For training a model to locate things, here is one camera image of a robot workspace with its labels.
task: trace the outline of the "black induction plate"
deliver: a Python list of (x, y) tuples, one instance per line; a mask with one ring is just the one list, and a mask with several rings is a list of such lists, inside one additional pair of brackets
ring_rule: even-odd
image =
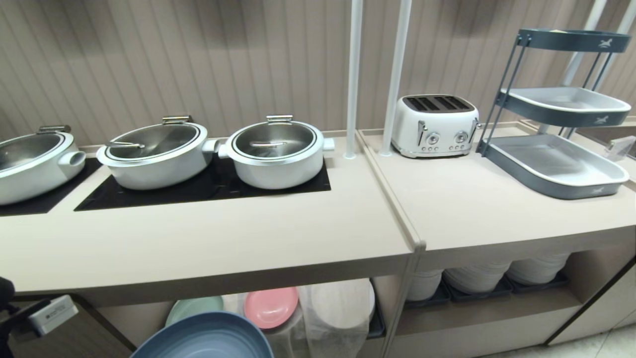
[(554, 280), (548, 283), (544, 283), (542, 285), (526, 286), (522, 283), (519, 283), (513, 280), (512, 278), (508, 278), (508, 280), (510, 280), (510, 283), (513, 286), (513, 292), (515, 294), (526, 294), (526, 293), (535, 292), (535, 291), (555, 289), (557, 287), (566, 286), (570, 282), (570, 280), (567, 278), (565, 273), (563, 273), (563, 271), (557, 272)]
[(87, 159), (79, 174), (65, 184), (40, 196), (19, 203), (0, 206), (0, 217), (48, 213), (55, 205), (93, 174), (102, 164), (95, 158)]
[(467, 294), (449, 285), (448, 283), (446, 284), (446, 286), (448, 286), (448, 290), (450, 291), (450, 300), (453, 302), (470, 302), (476, 301), (478, 299), (508, 296), (513, 290), (512, 283), (510, 283), (510, 280), (508, 280), (506, 275), (504, 275), (501, 280), (497, 282), (497, 286), (495, 286), (495, 289), (492, 292), (487, 292), (484, 294)]
[(446, 282), (444, 280), (439, 282), (438, 289), (435, 290), (433, 296), (429, 299), (424, 299), (422, 301), (407, 301), (404, 303), (404, 309), (409, 310), (411, 308), (422, 308), (422, 307), (430, 307), (437, 306), (439, 304), (445, 304), (450, 301), (450, 291), (446, 286)]
[(193, 201), (236, 199), (304, 192), (331, 190), (327, 168), (308, 182), (288, 189), (265, 190), (252, 187), (239, 179), (231, 159), (219, 159), (215, 154), (212, 163), (201, 173), (185, 182), (156, 190), (130, 190), (121, 187), (109, 176), (76, 209), (99, 210), (129, 208), (133, 206), (189, 203)]

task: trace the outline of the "gray tray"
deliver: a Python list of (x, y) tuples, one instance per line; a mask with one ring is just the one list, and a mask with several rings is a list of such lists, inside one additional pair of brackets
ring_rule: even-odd
[(632, 38), (607, 31), (553, 29), (521, 29), (519, 35), (531, 38), (528, 47), (578, 52), (625, 52)]
[(552, 134), (492, 138), (486, 157), (527, 187), (559, 199), (612, 195), (629, 180), (615, 163)]
[(560, 127), (620, 125), (632, 107), (619, 99), (579, 87), (506, 89), (497, 105), (525, 118)]

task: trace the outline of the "toaster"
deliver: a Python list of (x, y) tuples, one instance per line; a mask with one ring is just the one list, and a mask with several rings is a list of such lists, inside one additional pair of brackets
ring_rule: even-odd
[(391, 144), (409, 158), (466, 155), (479, 127), (479, 111), (463, 98), (405, 96), (397, 101)]

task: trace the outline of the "white tray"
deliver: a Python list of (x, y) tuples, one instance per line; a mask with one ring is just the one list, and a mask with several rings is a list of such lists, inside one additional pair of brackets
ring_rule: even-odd
[[(501, 105), (506, 89), (501, 89)], [(619, 125), (632, 107), (619, 99), (579, 87), (510, 89), (503, 104), (526, 118), (564, 127)]]
[(552, 134), (492, 138), (486, 156), (531, 189), (560, 199), (615, 194), (629, 180), (615, 163)]

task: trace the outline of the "green plate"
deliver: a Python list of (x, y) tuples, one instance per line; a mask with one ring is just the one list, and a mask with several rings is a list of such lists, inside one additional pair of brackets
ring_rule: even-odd
[(182, 299), (172, 307), (165, 326), (178, 322), (186, 317), (199, 313), (223, 310), (223, 300), (220, 296)]

